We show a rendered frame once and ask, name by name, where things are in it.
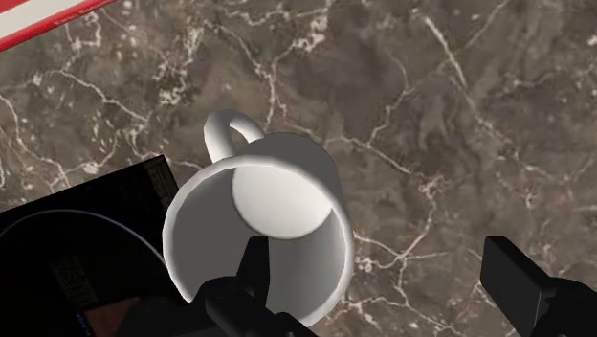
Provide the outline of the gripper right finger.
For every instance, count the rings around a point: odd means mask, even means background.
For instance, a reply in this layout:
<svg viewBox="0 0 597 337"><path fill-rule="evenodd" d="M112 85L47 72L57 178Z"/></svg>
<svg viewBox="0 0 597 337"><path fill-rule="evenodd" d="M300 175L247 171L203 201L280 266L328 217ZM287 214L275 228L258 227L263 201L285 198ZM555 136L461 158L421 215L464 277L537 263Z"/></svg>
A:
<svg viewBox="0 0 597 337"><path fill-rule="evenodd" d="M548 276L505 236L484 239L480 282L520 337L597 337L597 291Z"/></svg>

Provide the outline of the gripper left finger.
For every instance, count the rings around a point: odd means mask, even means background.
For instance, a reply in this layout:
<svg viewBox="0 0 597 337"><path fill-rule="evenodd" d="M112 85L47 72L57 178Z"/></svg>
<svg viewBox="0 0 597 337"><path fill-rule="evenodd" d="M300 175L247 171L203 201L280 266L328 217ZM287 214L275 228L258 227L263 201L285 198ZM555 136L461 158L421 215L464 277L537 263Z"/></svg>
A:
<svg viewBox="0 0 597 337"><path fill-rule="evenodd" d="M269 239L253 236L236 274L204 282L195 301L227 337L318 337L289 313L266 307L269 286Z"/></svg>

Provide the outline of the white mug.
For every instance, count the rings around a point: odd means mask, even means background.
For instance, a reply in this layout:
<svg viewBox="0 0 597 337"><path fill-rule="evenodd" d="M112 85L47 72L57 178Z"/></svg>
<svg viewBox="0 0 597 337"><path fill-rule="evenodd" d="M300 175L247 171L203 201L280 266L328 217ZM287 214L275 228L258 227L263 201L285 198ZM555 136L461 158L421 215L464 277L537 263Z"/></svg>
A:
<svg viewBox="0 0 597 337"><path fill-rule="evenodd" d="M206 119L211 159L177 191L162 233L166 268L186 302L237 271L247 242L266 236L266 303L305 326L324 318L352 276L353 232L331 156L292 132L266 134L235 110Z"/></svg>

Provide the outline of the red and white box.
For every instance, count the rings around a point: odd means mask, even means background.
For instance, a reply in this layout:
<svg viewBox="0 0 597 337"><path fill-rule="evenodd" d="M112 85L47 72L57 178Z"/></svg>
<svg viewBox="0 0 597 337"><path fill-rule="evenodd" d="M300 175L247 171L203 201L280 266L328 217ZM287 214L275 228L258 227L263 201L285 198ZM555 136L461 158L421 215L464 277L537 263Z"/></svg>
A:
<svg viewBox="0 0 597 337"><path fill-rule="evenodd" d="M0 53L116 0L0 0Z"/></svg>

